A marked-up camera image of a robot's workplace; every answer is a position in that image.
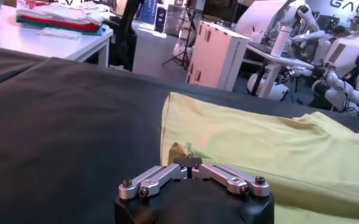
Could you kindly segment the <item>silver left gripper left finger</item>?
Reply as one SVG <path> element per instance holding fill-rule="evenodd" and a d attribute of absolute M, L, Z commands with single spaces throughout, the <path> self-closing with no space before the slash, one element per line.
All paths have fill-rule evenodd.
<path fill-rule="evenodd" d="M 121 200 L 153 197 L 169 181 L 187 178 L 189 166 L 188 156 L 176 158 L 168 166 L 153 166 L 132 179 L 123 180 L 118 186 L 118 197 Z"/>

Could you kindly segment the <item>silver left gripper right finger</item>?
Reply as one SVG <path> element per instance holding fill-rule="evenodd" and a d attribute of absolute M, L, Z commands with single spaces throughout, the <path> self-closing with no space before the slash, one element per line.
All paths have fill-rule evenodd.
<path fill-rule="evenodd" d="M 253 177 L 229 166 L 201 162 L 195 164 L 191 171 L 192 177 L 212 179 L 232 194 L 239 195 L 250 192 L 256 197 L 268 197 L 271 193 L 270 185 L 264 177 Z"/>

